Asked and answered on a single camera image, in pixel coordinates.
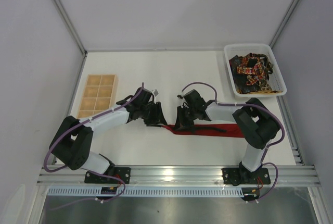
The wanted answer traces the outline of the red necktie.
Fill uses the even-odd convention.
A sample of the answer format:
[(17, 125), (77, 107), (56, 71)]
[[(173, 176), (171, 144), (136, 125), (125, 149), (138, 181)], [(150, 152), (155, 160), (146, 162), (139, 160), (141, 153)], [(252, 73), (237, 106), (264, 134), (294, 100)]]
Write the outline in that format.
[(176, 135), (199, 135), (199, 136), (214, 136), (228, 138), (244, 138), (240, 127), (235, 123), (222, 124), (196, 124), (192, 129), (176, 129), (175, 125), (162, 126)]

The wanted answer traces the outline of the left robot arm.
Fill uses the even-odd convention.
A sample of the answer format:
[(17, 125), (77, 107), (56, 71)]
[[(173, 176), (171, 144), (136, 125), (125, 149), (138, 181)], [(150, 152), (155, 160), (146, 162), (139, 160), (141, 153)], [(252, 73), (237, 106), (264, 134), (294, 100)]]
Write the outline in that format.
[(127, 96), (100, 113), (80, 119), (66, 117), (49, 146), (44, 169), (48, 172), (58, 171), (47, 168), (47, 160), (52, 154), (63, 163), (61, 169), (68, 167), (71, 170), (84, 169), (105, 174), (113, 163), (107, 157), (91, 151), (93, 138), (137, 119), (142, 119), (146, 126), (165, 125), (167, 122), (157, 95), (157, 90), (150, 91), (141, 86), (135, 95)]

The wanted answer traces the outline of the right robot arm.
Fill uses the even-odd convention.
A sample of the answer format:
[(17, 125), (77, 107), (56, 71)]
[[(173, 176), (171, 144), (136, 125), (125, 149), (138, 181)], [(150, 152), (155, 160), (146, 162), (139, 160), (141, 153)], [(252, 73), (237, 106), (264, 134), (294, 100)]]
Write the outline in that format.
[(178, 96), (182, 104), (177, 108), (176, 134), (243, 138), (247, 148), (239, 164), (244, 181), (257, 174), (277, 133), (285, 135), (281, 121), (257, 98), (243, 104), (205, 101), (196, 90)]

